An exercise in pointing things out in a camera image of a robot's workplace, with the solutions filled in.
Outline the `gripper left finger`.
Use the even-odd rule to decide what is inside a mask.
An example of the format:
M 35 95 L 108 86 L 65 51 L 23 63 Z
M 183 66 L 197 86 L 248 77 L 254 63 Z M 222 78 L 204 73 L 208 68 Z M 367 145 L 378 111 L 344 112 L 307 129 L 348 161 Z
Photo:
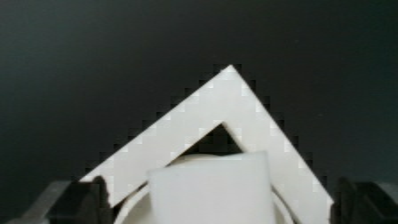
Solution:
M 88 182 L 55 181 L 10 224 L 112 224 L 113 211 L 101 176 Z

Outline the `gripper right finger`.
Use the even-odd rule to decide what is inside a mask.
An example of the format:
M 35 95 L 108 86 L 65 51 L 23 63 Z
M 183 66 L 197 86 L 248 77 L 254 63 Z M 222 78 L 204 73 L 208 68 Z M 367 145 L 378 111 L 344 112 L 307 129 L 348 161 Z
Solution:
M 330 224 L 398 224 L 398 185 L 341 178 Z

